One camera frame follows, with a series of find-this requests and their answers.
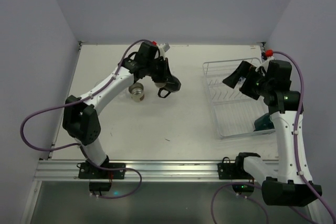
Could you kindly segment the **black mug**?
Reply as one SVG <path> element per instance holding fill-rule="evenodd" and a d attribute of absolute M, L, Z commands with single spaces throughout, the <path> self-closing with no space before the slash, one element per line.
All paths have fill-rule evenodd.
<path fill-rule="evenodd" d="M 157 96 L 159 98 L 165 99 L 171 93 L 174 93 L 175 90 L 173 89 L 174 86 L 171 83 L 155 83 L 155 86 L 158 88 Z"/>

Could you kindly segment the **beige cup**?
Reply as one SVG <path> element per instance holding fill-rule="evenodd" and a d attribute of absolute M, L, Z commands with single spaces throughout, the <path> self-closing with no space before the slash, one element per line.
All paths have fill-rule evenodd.
<path fill-rule="evenodd" d="M 144 86 L 139 82 L 129 86 L 128 92 L 134 102 L 141 102 L 144 99 Z"/>

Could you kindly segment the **clear glass cup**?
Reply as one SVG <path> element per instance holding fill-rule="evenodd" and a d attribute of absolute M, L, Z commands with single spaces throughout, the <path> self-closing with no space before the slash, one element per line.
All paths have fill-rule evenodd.
<path fill-rule="evenodd" d="M 103 82 L 103 81 L 104 81 L 104 79 L 101 79 L 101 80 L 97 81 L 97 82 L 95 83 L 94 87 L 97 87 L 97 86 L 99 86 L 99 85 L 100 85 L 100 83 L 101 83 L 101 82 Z"/>

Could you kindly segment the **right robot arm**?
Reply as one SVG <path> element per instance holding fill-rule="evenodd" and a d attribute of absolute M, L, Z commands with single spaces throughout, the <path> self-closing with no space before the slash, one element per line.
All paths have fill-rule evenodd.
<path fill-rule="evenodd" d="M 278 171 L 268 168 L 256 153 L 239 153 L 235 165 L 261 184 L 262 197 L 267 205 L 304 207 L 322 194 L 322 188 L 313 182 L 307 165 L 302 137 L 301 94 L 290 89 L 291 63 L 282 60 L 267 63 L 267 67 L 257 68 L 242 61 L 223 80 L 223 84 L 234 88 L 240 79 L 244 79 L 239 88 L 242 94 L 255 100 L 263 97 L 275 128 Z"/>

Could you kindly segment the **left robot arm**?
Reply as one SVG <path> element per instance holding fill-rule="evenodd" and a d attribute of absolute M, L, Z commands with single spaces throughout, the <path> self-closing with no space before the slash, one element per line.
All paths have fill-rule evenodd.
<path fill-rule="evenodd" d="M 79 97 L 71 95 L 66 99 L 62 127 L 76 139 L 86 159 L 98 167 L 109 160 L 99 141 L 99 114 L 119 93 L 145 77 L 155 83 L 162 99 L 181 88 L 179 79 L 171 74 L 165 55 L 170 45 L 158 45 L 146 39 L 138 44 L 137 51 L 125 51 L 117 67 L 97 86 Z"/>

